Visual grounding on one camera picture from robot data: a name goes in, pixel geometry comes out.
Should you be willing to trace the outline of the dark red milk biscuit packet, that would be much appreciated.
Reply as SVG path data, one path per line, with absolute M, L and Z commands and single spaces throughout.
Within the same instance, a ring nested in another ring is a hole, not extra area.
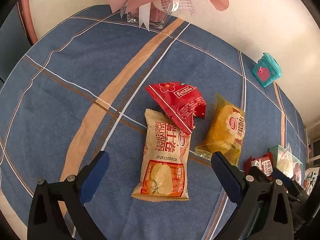
M 273 154 L 268 152 L 262 157 L 253 158 L 249 157 L 244 163 L 245 174 L 249 173 L 251 167 L 256 166 L 267 177 L 270 177 L 273 172 Z

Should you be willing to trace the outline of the beige Swiss roll snack bag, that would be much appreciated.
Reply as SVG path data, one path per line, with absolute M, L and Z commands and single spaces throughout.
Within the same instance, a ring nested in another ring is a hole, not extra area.
M 191 136 L 163 113 L 146 109 L 145 119 L 140 181 L 131 196 L 150 202 L 189 200 L 187 161 Z

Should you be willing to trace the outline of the green-rimmed snack tray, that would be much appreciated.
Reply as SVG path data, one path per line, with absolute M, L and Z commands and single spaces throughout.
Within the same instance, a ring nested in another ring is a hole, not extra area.
M 273 156 L 273 167 L 285 176 L 296 181 L 309 196 L 319 178 L 319 167 L 307 169 L 303 176 L 303 163 L 293 155 L 290 144 L 284 148 L 281 145 L 268 149 Z

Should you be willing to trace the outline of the yellow cake snack packet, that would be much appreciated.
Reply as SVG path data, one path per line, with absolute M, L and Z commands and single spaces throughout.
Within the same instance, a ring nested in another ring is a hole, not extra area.
M 212 123 L 195 155 L 210 160 L 213 153 L 221 152 L 232 165 L 238 165 L 245 129 L 245 112 L 217 94 Z

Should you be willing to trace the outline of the red triangular snack packet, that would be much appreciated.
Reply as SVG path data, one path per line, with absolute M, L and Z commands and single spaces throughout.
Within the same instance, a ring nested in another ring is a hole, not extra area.
M 194 117 L 206 116 L 206 102 L 197 87 L 182 82 L 150 84 L 146 91 L 186 135 L 194 129 Z

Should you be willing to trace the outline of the teal house-shaped toy box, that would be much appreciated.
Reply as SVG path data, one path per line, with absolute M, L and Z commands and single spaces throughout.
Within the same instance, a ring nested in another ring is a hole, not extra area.
M 263 53 L 251 72 L 264 88 L 282 76 L 280 65 L 269 53 Z

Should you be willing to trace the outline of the blue plaid tablecloth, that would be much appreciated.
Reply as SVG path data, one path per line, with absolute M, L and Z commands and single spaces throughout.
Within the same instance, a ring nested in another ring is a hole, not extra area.
M 235 209 L 210 163 L 189 154 L 186 202 L 131 196 L 140 178 L 144 112 L 159 111 L 146 86 L 185 82 L 207 103 L 195 119 L 194 149 L 206 136 L 217 94 L 244 109 L 239 165 L 273 146 L 306 161 L 300 114 L 277 85 L 262 87 L 254 61 L 178 18 L 165 30 L 128 24 L 106 5 L 60 23 L 20 59 L 1 90 L 2 192 L 27 225 L 39 178 L 76 174 L 104 148 L 110 166 L 86 209 L 108 239 L 211 239 Z

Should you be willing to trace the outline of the glass vase with ribbon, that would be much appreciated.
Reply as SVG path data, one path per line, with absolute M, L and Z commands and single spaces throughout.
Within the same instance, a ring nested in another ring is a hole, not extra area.
M 127 11 L 128 1 L 120 9 L 120 17 L 126 15 L 127 23 L 150 30 L 150 27 L 163 29 L 173 12 L 184 10 L 193 14 L 195 9 L 191 0 L 157 0 Z

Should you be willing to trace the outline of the pink chair back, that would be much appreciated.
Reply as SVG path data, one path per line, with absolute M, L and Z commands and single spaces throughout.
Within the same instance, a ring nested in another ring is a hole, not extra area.
M 38 38 L 31 16 L 29 0 L 18 0 L 16 5 L 22 28 L 27 36 L 29 43 L 33 46 L 38 41 Z

